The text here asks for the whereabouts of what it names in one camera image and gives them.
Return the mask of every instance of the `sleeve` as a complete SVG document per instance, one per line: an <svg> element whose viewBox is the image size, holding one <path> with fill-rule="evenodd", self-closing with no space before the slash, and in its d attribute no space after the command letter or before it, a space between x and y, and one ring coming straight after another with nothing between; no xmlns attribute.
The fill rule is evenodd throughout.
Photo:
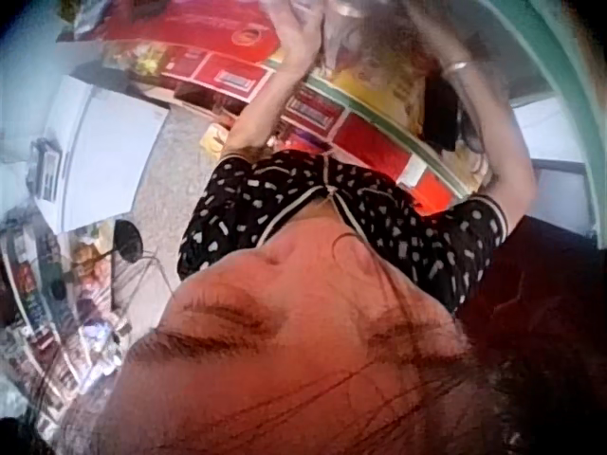
<svg viewBox="0 0 607 455"><path fill-rule="evenodd" d="M506 217L488 196L474 195L424 218L422 288L453 312L478 288L493 251L508 233Z"/></svg>
<svg viewBox="0 0 607 455"><path fill-rule="evenodd" d="M223 158L193 210L179 247L177 274L181 280L207 268L236 249L236 200L251 164L238 155Z"/></svg>

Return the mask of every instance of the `bracelet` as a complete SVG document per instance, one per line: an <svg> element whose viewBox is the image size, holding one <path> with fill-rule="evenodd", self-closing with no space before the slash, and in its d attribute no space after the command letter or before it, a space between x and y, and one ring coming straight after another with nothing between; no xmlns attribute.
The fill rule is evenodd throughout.
<svg viewBox="0 0 607 455"><path fill-rule="evenodd" d="M442 76L443 79L446 79L451 73L455 71L459 71L460 69L464 69L469 64L473 64L472 61L463 61L463 62L455 62L454 64L450 64L445 69L443 69Z"/></svg>

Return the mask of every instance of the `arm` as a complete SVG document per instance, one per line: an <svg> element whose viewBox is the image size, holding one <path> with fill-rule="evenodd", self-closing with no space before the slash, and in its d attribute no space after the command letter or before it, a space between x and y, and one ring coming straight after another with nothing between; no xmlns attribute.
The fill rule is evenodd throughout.
<svg viewBox="0 0 607 455"><path fill-rule="evenodd" d="M285 58L270 81L234 123L222 156L238 154L254 161L266 144L286 102L305 77L321 48L323 2L319 1L302 27L288 2L270 4L268 14L285 50Z"/></svg>
<svg viewBox="0 0 607 455"><path fill-rule="evenodd" d="M419 33L444 68L458 62L471 62L468 50L453 33L430 18L418 5L413 2L408 5ZM535 174L521 130L508 103L494 94L487 78L474 64L451 72L449 80L480 133L494 173L482 193L502 208L511 232L525 215L536 193Z"/></svg>

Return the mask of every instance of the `black blouse with white print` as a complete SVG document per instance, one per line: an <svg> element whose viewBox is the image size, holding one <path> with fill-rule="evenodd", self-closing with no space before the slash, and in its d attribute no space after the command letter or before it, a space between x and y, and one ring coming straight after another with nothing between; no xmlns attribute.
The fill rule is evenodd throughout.
<svg viewBox="0 0 607 455"><path fill-rule="evenodd" d="M413 198L382 173L295 151L256 164L229 155L214 170L183 235L179 277L237 249L263 245L308 202L327 196L377 254L451 312L474 291L507 234L502 210L484 195L423 217Z"/></svg>

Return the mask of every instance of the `hand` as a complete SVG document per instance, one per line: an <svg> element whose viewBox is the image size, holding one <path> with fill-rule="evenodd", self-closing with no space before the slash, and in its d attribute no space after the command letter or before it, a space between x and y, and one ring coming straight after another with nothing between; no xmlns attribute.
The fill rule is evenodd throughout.
<svg viewBox="0 0 607 455"><path fill-rule="evenodd" d="M444 68L457 62L472 60L470 52L459 41L448 24L436 19L436 14L419 0L408 0L405 8L417 27L419 35Z"/></svg>
<svg viewBox="0 0 607 455"><path fill-rule="evenodd" d="M317 0L303 26L295 17L289 0L274 0L267 6L267 12L285 50L281 71L305 75L321 49L324 0Z"/></svg>

